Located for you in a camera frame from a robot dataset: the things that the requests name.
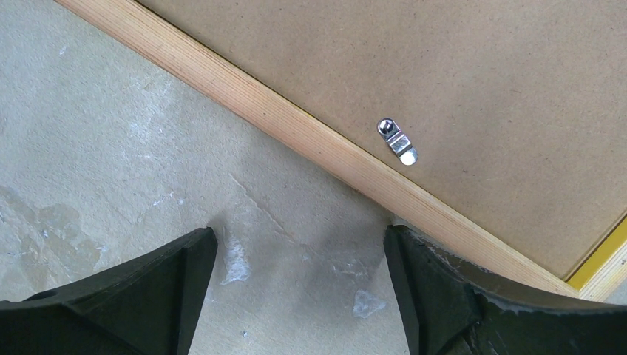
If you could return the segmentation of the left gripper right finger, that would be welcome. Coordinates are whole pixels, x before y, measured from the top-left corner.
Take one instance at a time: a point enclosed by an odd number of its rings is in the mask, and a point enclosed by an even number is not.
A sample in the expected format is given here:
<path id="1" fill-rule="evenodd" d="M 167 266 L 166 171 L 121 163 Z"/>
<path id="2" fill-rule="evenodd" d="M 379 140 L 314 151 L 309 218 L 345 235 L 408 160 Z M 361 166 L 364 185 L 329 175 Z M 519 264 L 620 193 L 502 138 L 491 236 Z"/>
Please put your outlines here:
<path id="1" fill-rule="evenodd" d="M 384 252 L 411 354 L 624 354 L 626 307 L 492 273 L 388 226 Z"/>

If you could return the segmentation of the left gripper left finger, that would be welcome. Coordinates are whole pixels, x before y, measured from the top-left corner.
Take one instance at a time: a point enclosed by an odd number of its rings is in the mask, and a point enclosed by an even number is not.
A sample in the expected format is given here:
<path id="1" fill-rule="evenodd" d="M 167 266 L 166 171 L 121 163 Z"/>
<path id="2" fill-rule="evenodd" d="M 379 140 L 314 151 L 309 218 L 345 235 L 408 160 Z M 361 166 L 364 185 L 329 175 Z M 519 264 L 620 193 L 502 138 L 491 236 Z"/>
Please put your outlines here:
<path id="1" fill-rule="evenodd" d="M 3 354 L 187 354 L 217 256 L 195 229 L 118 266 L 1 302 Z"/>

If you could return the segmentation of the yellow picture frame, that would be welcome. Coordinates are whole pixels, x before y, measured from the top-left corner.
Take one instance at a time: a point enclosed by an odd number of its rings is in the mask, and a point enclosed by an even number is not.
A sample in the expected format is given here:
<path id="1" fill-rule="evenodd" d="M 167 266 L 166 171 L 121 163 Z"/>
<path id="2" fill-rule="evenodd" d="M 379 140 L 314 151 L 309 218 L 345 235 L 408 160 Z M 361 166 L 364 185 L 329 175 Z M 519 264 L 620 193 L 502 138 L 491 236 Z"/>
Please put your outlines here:
<path id="1" fill-rule="evenodd" d="M 617 222 L 572 277 L 562 280 L 142 4 L 64 1 L 63 6 L 453 254 L 516 282 L 583 300 L 607 300 L 626 280 L 625 220 Z"/>

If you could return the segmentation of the brown cardboard backing board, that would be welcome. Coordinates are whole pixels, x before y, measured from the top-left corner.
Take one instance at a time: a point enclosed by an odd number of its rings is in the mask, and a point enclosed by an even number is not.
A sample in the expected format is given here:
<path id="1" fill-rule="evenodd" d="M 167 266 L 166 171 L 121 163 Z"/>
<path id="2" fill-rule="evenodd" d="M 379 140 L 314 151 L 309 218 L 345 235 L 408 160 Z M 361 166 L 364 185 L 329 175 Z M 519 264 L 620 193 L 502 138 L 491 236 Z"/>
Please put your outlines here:
<path id="1" fill-rule="evenodd" d="M 559 277 L 626 211 L 624 1 L 145 6 Z"/>

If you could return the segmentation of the small metal frame clip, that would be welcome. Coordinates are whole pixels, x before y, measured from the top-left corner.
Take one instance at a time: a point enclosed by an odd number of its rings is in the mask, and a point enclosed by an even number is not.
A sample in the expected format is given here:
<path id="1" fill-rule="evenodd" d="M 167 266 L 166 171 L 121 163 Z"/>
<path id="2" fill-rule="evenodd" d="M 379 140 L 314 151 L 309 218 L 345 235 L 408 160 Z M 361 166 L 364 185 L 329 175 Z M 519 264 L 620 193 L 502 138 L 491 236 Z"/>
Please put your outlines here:
<path id="1" fill-rule="evenodd" d="M 377 131 L 403 165 L 412 166 L 418 161 L 418 152 L 393 119 L 381 119 Z"/>

